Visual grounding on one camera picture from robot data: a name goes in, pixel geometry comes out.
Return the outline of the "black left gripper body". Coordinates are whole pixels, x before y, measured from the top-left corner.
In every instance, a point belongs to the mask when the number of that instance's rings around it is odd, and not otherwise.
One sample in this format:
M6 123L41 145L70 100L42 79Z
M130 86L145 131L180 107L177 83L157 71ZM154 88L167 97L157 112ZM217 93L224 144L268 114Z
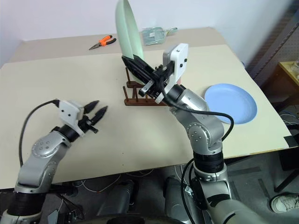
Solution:
M97 133L98 129L94 127L96 123L97 121L95 116L92 119L89 119L86 115L84 115L83 118L78 122L78 126L83 133L87 133L88 131Z

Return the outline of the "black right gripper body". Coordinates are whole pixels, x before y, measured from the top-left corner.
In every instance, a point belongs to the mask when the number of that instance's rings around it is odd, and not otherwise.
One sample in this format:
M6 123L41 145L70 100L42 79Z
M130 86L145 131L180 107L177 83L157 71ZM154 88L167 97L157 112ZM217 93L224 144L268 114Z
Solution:
M170 77L174 71L174 64L168 64L165 67L158 66L155 70L150 68L141 68L139 71L139 78L145 85L139 90L139 95L145 95L151 98L157 98L165 87L165 81Z

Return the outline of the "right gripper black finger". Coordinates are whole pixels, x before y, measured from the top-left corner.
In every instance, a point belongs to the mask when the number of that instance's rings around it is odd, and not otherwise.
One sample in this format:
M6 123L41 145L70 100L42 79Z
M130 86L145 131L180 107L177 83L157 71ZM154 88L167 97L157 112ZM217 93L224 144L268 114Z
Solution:
M152 80L151 73L154 69L139 56L133 56L133 58L122 56L121 58L125 66L139 82L146 84Z
M154 69L147 64L143 59L141 59L138 55L133 55L133 73L134 74L151 74Z

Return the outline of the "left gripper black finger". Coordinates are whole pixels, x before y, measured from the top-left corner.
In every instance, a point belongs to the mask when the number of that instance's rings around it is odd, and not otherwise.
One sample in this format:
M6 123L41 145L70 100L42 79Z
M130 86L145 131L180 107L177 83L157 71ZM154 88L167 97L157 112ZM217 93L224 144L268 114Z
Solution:
M97 105L98 103L99 103L99 101L98 101L98 100L95 100L95 101L92 101L92 102L86 104L86 105L84 106L84 114L88 114L88 113L90 113L90 112L96 107L96 105Z
M108 106L105 106L105 107L102 107L101 109L99 109L95 113L95 116L91 119L91 123L98 123L105 115L107 109L108 109Z

